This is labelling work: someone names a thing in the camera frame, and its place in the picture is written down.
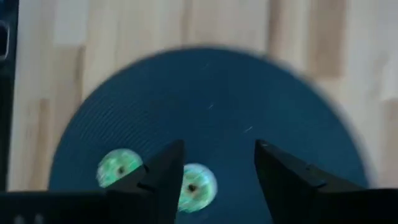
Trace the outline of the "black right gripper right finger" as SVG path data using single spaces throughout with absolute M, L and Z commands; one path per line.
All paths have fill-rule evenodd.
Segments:
M 366 189 L 264 140 L 254 163 L 274 224 L 398 224 L 398 189 Z

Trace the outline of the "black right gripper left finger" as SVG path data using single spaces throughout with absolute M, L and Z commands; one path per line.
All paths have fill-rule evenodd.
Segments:
M 174 224 L 184 159 L 184 142 L 175 140 L 107 187 L 109 224 Z

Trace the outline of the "green sprinkled donut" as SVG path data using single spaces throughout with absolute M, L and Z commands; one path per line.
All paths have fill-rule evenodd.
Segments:
M 102 188 L 136 170 L 143 161 L 139 154 L 130 149 L 115 149 L 107 153 L 98 164 L 96 180 Z
M 198 163 L 184 165 L 178 200 L 179 212 L 192 213 L 202 210 L 209 206 L 217 193 L 217 180 L 209 168 Z

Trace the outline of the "round dark blue placemat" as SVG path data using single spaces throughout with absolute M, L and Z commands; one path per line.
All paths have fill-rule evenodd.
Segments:
M 274 64 L 223 49 L 180 49 L 140 60 L 80 106 L 56 150 L 50 190 L 99 189 L 96 171 L 113 149 L 148 160 L 181 139 L 187 163 L 214 173 L 218 193 L 175 224 L 271 224 L 254 166 L 263 139 L 309 164 L 367 187 L 344 123 L 308 85 Z

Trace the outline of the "black table edge rail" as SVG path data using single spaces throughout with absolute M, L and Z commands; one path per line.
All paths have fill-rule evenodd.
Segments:
M 0 192 L 7 189 L 19 0 L 0 0 Z

